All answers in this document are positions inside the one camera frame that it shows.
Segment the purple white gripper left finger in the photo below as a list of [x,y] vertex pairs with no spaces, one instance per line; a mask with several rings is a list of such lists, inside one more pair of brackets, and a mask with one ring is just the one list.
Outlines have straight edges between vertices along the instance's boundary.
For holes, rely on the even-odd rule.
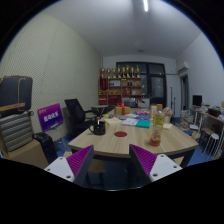
[[45,171],[81,186],[94,156],[94,146],[87,146],[69,157],[58,157]]

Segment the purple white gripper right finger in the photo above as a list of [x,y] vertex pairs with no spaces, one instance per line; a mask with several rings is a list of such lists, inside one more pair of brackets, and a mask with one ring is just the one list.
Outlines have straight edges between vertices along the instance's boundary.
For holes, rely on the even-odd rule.
[[181,167],[165,154],[155,155],[133,144],[129,145],[129,154],[139,174],[150,182],[181,170]]

